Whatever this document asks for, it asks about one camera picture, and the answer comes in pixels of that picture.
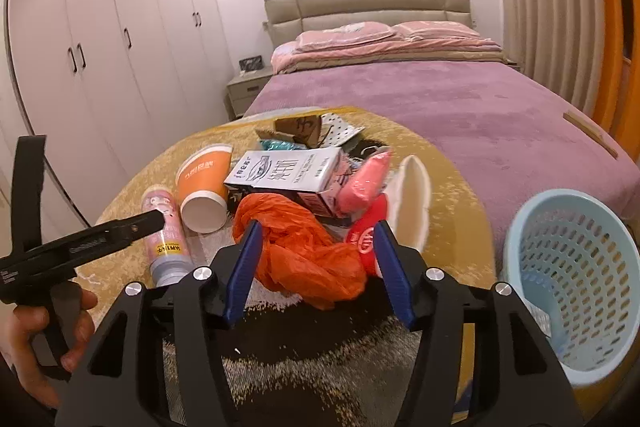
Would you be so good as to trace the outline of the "person's left hand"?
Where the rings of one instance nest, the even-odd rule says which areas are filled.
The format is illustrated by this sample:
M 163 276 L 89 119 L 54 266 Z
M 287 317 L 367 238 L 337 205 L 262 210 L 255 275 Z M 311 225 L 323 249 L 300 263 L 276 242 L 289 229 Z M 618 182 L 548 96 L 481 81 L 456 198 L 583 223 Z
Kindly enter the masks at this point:
M 67 372 L 73 373 L 94 334 L 94 323 L 89 310 L 98 304 L 92 291 L 81 291 L 80 312 L 74 328 L 75 343 L 62 356 Z M 57 409 L 61 400 L 38 367 L 30 340 L 49 324 L 49 313 L 43 307 L 17 306 L 6 322 L 6 345 L 22 387 L 38 402 L 49 409 Z

